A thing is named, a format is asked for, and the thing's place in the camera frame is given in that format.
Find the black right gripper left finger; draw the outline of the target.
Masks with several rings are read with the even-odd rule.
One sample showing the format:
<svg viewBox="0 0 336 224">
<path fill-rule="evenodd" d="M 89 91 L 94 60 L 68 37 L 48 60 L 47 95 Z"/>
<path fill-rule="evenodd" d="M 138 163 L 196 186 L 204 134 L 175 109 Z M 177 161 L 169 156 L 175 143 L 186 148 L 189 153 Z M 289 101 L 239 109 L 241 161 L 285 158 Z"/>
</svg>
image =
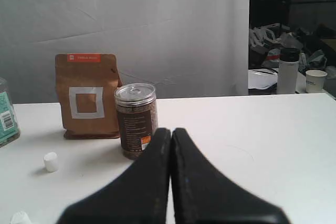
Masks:
<svg viewBox="0 0 336 224">
<path fill-rule="evenodd" d="M 144 152 L 114 181 L 68 206 L 58 223 L 165 223 L 171 132 L 155 131 Z"/>
</svg>

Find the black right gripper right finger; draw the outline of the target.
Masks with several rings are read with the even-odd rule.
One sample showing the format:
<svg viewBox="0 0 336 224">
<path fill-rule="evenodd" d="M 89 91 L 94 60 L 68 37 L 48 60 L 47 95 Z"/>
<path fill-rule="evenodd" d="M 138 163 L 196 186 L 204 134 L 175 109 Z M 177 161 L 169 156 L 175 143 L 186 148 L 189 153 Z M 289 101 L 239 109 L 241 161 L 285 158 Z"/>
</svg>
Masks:
<svg viewBox="0 0 336 224">
<path fill-rule="evenodd" d="M 281 208 L 239 187 L 216 169 L 186 129 L 176 128 L 171 144 L 176 223 L 289 223 Z"/>
</svg>

